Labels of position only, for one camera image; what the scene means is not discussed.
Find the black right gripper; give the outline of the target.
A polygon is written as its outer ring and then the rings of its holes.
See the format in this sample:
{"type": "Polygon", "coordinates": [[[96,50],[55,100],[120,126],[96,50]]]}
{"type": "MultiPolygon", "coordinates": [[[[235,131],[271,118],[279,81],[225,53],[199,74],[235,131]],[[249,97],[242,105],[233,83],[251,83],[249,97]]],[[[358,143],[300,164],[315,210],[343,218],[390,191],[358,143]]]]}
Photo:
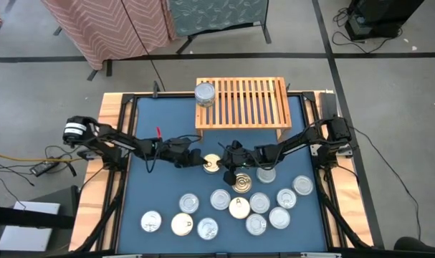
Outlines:
{"type": "Polygon", "coordinates": [[[232,143],[227,146],[221,145],[221,147],[224,148],[224,153],[220,157],[219,166],[226,168],[224,181],[228,185],[233,186],[236,182],[236,169],[255,167],[256,161],[247,163],[245,159],[240,156],[238,150],[243,147],[243,145],[237,140],[233,140],[232,143]]]}

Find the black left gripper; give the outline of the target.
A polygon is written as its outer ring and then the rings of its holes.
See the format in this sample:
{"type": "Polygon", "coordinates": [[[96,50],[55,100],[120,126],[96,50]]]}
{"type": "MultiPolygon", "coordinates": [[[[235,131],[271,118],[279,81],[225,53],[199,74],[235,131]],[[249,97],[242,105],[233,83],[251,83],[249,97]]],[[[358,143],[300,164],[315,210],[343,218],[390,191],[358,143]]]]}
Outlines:
{"type": "Polygon", "coordinates": [[[168,161],[177,168],[202,166],[204,164],[204,159],[201,157],[200,149],[193,149],[191,150],[191,152],[188,149],[186,152],[176,153],[170,151],[170,148],[168,147],[168,140],[163,141],[158,149],[159,159],[161,159],[162,161],[168,161]]]}

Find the silver-lid seafood can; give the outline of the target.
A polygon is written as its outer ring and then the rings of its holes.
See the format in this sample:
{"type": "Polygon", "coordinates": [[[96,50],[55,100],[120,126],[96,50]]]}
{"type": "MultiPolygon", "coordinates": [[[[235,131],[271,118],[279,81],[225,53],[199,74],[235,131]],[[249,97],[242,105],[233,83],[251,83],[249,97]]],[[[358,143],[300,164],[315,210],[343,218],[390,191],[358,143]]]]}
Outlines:
{"type": "Polygon", "coordinates": [[[199,208],[199,199],[193,193],[185,193],[179,199],[179,208],[183,213],[193,214],[199,208]]]}
{"type": "Polygon", "coordinates": [[[297,176],[292,182],[292,188],[301,196],[307,196],[314,189],[311,179],[307,176],[297,176]]]}
{"type": "Polygon", "coordinates": [[[276,179],[277,173],[274,168],[265,170],[258,168],[256,171],[256,177],[261,183],[272,183],[276,179]]]}
{"type": "Polygon", "coordinates": [[[290,224],[290,214],[282,207],[275,207],[269,213],[270,224],[276,229],[285,229],[290,224]]]}
{"type": "Polygon", "coordinates": [[[157,211],[147,211],[140,220],[141,228],[146,232],[157,231],[162,223],[161,215],[157,211]]]}
{"type": "Polygon", "coordinates": [[[289,188],[280,189],[277,193],[277,204],[284,209],[291,209],[297,203],[295,192],[289,188]]]}

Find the wooden slatted shelf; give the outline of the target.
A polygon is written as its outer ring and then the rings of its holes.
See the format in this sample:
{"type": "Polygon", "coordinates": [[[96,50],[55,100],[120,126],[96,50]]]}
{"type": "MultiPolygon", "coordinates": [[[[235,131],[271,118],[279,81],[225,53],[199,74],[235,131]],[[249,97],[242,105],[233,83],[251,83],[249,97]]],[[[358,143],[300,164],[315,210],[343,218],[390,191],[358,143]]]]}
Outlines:
{"type": "Polygon", "coordinates": [[[205,130],[268,129],[277,140],[292,128],[285,79],[282,77],[208,77],[196,83],[214,88],[214,102],[196,105],[195,128],[205,130]]]}

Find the blue-label tuna can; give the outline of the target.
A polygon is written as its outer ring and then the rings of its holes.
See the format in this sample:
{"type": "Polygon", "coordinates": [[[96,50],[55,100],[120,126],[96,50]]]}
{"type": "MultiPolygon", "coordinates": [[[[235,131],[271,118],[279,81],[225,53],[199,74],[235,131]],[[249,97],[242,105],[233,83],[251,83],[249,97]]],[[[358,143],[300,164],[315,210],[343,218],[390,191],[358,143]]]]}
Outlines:
{"type": "Polygon", "coordinates": [[[266,219],[260,214],[251,214],[246,219],[246,229],[253,236],[260,236],[267,228],[266,219]]]}
{"type": "Polygon", "coordinates": [[[197,233],[203,240],[212,240],[219,231],[217,222],[212,218],[203,218],[197,226],[197,233]]]}

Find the black control box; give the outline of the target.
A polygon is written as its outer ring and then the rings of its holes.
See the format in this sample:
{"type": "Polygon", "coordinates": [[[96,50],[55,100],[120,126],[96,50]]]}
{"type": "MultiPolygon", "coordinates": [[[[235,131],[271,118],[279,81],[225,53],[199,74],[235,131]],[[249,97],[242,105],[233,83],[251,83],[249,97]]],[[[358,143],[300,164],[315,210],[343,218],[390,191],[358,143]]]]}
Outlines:
{"type": "Polygon", "coordinates": [[[334,93],[322,92],[319,94],[319,98],[324,119],[338,116],[337,99],[334,93]]]}

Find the black cloth rack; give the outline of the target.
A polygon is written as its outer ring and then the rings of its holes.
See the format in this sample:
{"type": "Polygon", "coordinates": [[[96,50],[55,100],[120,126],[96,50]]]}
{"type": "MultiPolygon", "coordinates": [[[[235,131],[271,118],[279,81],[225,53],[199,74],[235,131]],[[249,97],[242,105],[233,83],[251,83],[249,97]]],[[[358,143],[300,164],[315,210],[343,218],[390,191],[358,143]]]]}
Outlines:
{"type": "MultiPolygon", "coordinates": [[[[58,26],[55,31],[53,32],[54,36],[59,36],[59,34],[61,33],[62,28],[61,26],[58,26]]],[[[111,77],[113,75],[113,61],[111,59],[106,60],[103,62],[103,64],[105,65],[105,74],[107,77],[111,77]]],[[[95,75],[98,73],[97,70],[93,70],[91,71],[91,73],[89,74],[89,76],[87,77],[87,81],[93,81],[93,79],[95,78],[95,75]]]]}
{"type": "MultiPolygon", "coordinates": [[[[176,54],[182,54],[186,50],[186,48],[193,42],[193,40],[195,40],[195,38],[197,38],[197,36],[200,36],[202,34],[213,34],[213,33],[217,33],[217,32],[225,32],[225,31],[231,31],[231,30],[236,30],[236,29],[246,29],[246,28],[250,28],[250,27],[256,27],[256,25],[254,23],[244,23],[244,24],[230,26],[230,27],[227,27],[224,29],[208,29],[208,30],[205,30],[202,32],[192,34],[192,35],[188,35],[186,38],[186,41],[176,50],[176,54]]],[[[266,23],[259,24],[259,27],[262,29],[262,33],[264,35],[265,42],[267,44],[271,44],[272,39],[271,39],[271,36],[269,34],[267,24],[266,23]]]]}

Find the green leaf-pattern cloth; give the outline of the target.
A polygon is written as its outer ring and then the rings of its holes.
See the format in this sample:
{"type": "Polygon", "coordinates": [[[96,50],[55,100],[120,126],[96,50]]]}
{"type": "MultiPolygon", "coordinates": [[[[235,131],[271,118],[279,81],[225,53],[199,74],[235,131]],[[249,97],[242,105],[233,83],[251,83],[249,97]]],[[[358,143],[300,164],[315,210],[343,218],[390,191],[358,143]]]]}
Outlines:
{"type": "Polygon", "coordinates": [[[176,34],[186,37],[265,20],[269,0],[168,0],[176,34]]]}

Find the black power adapter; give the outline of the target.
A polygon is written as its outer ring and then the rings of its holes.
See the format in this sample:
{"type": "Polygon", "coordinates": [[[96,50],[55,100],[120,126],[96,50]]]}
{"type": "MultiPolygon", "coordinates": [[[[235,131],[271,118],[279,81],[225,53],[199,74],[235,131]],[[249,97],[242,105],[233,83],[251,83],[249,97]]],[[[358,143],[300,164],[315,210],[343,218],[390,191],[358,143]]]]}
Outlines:
{"type": "Polygon", "coordinates": [[[51,171],[53,168],[57,167],[59,162],[57,161],[43,161],[32,166],[29,171],[36,177],[41,176],[44,173],[51,171]]]}

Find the pink chevron cloth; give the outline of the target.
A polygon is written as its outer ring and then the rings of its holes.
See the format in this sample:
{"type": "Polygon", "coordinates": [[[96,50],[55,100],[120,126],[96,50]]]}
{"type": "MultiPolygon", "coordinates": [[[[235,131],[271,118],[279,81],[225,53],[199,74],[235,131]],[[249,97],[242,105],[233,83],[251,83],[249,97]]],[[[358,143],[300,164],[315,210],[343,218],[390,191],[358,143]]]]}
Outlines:
{"type": "Polygon", "coordinates": [[[94,70],[177,39],[167,0],[41,0],[94,70]]]}

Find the black beam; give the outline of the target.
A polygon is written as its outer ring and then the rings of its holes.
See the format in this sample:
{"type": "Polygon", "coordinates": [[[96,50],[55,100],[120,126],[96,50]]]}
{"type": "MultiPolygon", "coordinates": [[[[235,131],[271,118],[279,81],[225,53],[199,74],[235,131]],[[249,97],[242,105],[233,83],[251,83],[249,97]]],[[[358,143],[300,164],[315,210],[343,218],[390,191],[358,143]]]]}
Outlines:
{"type": "Polygon", "coordinates": [[[71,229],[74,222],[73,216],[0,207],[0,225],[3,226],[71,229]]]}

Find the white flat panel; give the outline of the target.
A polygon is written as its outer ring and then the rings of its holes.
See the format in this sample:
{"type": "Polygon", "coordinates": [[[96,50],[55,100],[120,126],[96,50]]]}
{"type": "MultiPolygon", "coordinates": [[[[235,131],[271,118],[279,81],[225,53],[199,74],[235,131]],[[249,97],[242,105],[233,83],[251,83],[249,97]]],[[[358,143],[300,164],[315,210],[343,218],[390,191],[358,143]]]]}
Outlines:
{"type": "MultiPolygon", "coordinates": [[[[58,214],[60,204],[22,201],[14,204],[16,210],[38,211],[58,214]]],[[[44,252],[47,249],[52,229],[24,226],[6,226],[0,238],[0,251],[44,252]]]]}

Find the black round object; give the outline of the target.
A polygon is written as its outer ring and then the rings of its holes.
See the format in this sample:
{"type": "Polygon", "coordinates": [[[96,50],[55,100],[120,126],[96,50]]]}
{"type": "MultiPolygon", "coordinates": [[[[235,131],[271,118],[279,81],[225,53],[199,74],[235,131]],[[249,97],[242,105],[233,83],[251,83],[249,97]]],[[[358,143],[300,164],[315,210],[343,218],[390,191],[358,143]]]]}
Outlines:
{"type": "Polygon", "coordinates": [[[421,240],[403,236],[393,246],[395,251],[414,255],[415,258],[435,258],[435,247],[423,243],[421,240]]]}

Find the black computer case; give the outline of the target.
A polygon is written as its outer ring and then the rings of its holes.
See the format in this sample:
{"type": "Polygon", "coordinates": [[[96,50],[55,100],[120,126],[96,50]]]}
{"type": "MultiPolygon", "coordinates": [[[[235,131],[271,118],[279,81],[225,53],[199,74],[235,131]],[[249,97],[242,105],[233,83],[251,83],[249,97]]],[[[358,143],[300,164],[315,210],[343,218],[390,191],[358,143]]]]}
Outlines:
{"type": "Polygon", "coordinates": [[[345,30],[352,40],[395,38],[425,0],[352,0],[345,30]]]}

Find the black metal rig frame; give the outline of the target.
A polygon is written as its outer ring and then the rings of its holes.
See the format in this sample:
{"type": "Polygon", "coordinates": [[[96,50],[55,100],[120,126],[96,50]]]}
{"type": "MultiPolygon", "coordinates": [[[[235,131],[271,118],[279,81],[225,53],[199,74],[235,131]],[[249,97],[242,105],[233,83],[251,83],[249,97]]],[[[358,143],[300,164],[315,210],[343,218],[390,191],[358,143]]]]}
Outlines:
{"type": "MultiPolygon", "coordinates": [[[[318,118],[322,115],[319,98],[322,92],[328,91],[290,91],[288,95],[300,98],[305,116],[318,118]]],[[[191,91],[160,92],[157,98],[152,98],[152,95],[152,92],[106,92],[103,95],[99,120],[132,133],[135,125],[134,117],[140,114],[137,108],[139,99],[179,100],[190,98],[193,93],[191,91]]],[[[343,218],[363,242],[373,246],[374,249],[383,249],[381,230],[360,150],[354,149],[351,158],[339,157],[338,162],[340,164],[338,168],[324,173],[321,178],[328,196],[334,197],[337,209],[340,209],[343,218]]],[[[80,193],[70,239],[71,251],[83,246],[96,228],[97,219],[103,217],[117,192],[124,191],[126,187],[129,163],[125,163],[121,171],[100,170],[99,165],[99,161],[91,161],[86,170],[86,184],[80,193]]]]}

